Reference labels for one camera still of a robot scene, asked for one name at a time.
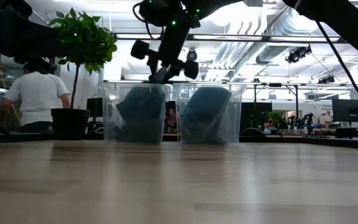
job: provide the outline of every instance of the wheel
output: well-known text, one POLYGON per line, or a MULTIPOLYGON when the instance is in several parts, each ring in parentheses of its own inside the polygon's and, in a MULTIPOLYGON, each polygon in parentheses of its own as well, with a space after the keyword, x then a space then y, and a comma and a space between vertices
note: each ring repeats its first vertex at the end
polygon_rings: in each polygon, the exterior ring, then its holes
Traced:
POLYGON ((188 78, 196 79, 198 76, 198 63, 191 60, 187 60, 185 75, 188 78))
POLYGON ((131 56, 139 60, 143 60, 149 50, 149 44, 141 40, 137 40, 132 46, 131 56))

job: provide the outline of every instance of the ceiling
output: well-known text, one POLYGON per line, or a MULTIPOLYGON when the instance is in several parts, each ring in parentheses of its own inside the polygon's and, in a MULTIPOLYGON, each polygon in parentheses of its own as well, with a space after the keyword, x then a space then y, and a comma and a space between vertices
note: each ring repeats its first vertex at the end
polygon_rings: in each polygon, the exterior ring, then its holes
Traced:
MULTIPOLYGON (((51 19, 55 17, 55 12, 60 11, 67 13, 72 7, 76 11, 86 11, 90 15, 102 16, 100 25, 111 28, 115 33, 146 33, 144 24, 138 21, 132 14, 132 6, 139 2, 138 0, 26 0, 33 10, 34 14, 31 20, 39 24, 46 25, 51 19)), ((267 23, 272 22, 272 19, 282 11, 285 5, 278 0, 276 4, 264 5, 264 13, 267 23)), ((227 34, 236 25, 231 22, 228 26, 217 26, 214 19, 208 17, 201 21, 201 28, 191 31, 193 34, 227 34)), ((336 35, 330 28, 325 26, 330 36, 336 35)), ((151 27, 152 33, 159 33, 160 29, 151 27)), ((321 35, 319 30, 312 30, 309 35, 321 35)), ((129 54, 134 41, 120 40, 118 44, 120 61, 122 62, 122 74, 126 79, 146 80, 149 75, 149 68, 146 66, 147 60, 137 60, 132 58, 129 54)), ((149 41, 150 48, 158 49, 159 41, 149 41)), ((343 59, 348 62, 349 67, 358 67, 358 51, 349 44, 337 44, 337 49, 341 53, 343 59)), ((216 41, 188 41, 185 43, 180 55, 180 59, 185 60, 188 49, 196 49, 198 54, 197 61, 200 63, 201 74, 199 77, 205 77, 206 80, 220 81, 222 80, 230 67, 226 69, 215 70, 215 73, 209 71, 212 68, 211 64, 217 59, 218 54, 223 48, 223 42, 216 41)), ((341 79, 342 82, 348 82, 346 74, 338 67, 338 61, 333 56, 332 50, 327 44, 311 44, 313 51, 312 55, 306 56, 303 60, 295 64, 288 64, 285 57, 291 46, 286 50, 280 52, 273 61, 267 65, 259 65, 248 62, 242 69, 236 68, 236 74, 231 77, 231 81, 240 80, 242 82, 250 82, 253 78, 258 77, 263 82, 295 82, 295 83, 317 83, 318 78, 327 74, 326 68, 331 69, 331 72, 341 79)), ((13 70, 21 69, 20 66, 15 67, 14 63, 9 60, 3 61, 6 67, 11 67, 13 70)), ((185 77, 178 77, 179 80, 184 80, 185 77)))

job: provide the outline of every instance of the man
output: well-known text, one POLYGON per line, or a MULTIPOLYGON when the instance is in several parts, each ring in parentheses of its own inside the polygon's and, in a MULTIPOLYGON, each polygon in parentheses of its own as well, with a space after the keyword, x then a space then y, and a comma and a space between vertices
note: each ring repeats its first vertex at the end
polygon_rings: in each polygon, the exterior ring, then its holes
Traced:
POLYGON ((53 131, 51 109, 70 108, 70 93, 63 81, 51 74, 41 74, 31 64, 24 66, 25 75, 15 80, 4 97, 0 124, 5 122, 13 103, 21 100, 21 133, 53 131))

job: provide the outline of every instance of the black flower pot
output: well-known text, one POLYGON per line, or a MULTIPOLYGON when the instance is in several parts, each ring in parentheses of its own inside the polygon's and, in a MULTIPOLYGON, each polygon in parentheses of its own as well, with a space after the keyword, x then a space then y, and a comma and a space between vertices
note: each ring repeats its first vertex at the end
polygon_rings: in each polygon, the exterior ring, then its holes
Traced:
POLYGON ((52 109, 57 140, 82 140, 91 112, 79 109, 52 109))

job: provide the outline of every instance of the table surface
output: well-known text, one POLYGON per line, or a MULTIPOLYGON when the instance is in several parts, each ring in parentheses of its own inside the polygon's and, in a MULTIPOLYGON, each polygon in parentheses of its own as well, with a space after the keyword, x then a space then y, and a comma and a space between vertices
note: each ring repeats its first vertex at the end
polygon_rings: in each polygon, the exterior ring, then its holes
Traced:
POLYGON ((358 150, 0 144, 0 223, 358 223, 358 150))

